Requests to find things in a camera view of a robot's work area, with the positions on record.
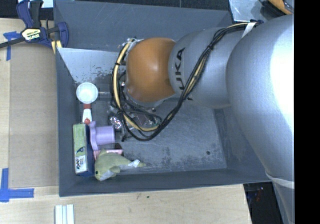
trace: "blue tape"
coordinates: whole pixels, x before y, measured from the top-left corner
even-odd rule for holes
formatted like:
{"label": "blue tape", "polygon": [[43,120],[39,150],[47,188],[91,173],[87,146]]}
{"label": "blue tape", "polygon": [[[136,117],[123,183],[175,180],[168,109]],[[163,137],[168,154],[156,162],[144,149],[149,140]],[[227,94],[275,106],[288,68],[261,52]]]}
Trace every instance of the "blue tape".
{"label": "blue tape", "polygon": [[11,198],[33,198],[34,188],[9,189],[8,176],[9,169],[2,169],[0,202],[9,202]]}
{"label": "blue tape", "polygon": [[[3,35],[8,41],[11,41],[12,39],[18,39],[21,37],[20,33],[17,32],[9,32],[9,33],[4,33]],[[6,59],[9,61],[11,59],[11,46],[8,46],[6,49]]]}

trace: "plush toy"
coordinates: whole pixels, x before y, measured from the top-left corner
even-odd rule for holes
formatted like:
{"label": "plush toy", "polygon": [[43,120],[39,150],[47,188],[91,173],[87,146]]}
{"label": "plush toy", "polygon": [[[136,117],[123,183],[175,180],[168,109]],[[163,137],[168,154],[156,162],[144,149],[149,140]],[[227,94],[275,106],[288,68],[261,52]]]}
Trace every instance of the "plush toy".
{"label": "plush toy", "polygon": [[144,167],[146,164],[138,160],[130,161],[116,153],[101,151],[94,164],[94,176],[97,180],[103,181],[110,177],[115,177],[121,170],[136,167]]}

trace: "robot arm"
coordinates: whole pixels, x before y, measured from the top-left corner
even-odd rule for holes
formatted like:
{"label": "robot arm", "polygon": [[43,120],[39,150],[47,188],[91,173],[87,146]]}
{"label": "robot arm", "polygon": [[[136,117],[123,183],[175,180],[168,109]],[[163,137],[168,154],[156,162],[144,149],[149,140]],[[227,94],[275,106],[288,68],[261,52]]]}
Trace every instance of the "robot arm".
{"label": "robot arm", "polygon": [[[140,109],[149,121],[153,119],[151,125],[144,127],[130,114],[124,114],[127,125],[153,132],[140,140],[157,136],[184,100],[213,109],[231,106],[292,223],[295,222],[293,20],[293,15],[273,19],[244,37],[246,25],[195,32],[178,42],[146,39],[128,52],[122,88],[117,85],[116,68],[113,74],[113,88],[117,88],[114,94],[118,94],[119,102],[116,105],[123,109],[122,93],[126,103]],[[152,116],[152,108],[170,97],[177,99],[177,107],[164,120]]]}

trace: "clamp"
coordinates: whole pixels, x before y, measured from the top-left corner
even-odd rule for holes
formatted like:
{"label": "clamp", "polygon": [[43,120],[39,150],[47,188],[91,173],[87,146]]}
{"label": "clamp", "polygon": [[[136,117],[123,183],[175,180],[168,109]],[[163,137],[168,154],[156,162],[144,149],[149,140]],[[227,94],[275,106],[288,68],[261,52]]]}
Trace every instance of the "clamp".
{"label": "clamp", "polygon": [[62,47],[66,47],[69,41],[68,27],[65,22],[60,22],[57,27],[45,29],[39,20],[40,8],[44,2],[42,0],[23,0],[17,5],[17,14],[24,22],[25,29],[20,32],[21,37],[0,44],[0,48],[8,47],[20,42],[38,43],[48,48],[53,48],[55,41],[49,36],[51,33],[59,32],[59,41]]}

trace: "white tape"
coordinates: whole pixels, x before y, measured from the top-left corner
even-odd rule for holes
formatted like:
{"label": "white tape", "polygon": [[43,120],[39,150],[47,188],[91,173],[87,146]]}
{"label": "white tape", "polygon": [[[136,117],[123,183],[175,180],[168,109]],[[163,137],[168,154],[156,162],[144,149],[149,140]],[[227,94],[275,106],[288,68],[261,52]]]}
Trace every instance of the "white tape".
{"label": "white tape", "polygon": [[253,29],[253,27],[255,26],[256,22],[252,22],[252,23],[248,23],[245,30],[244,30],[244,34],[242,34],[242,38],[244,36],[246,36],[249,32],[251,32],[251,30]]}

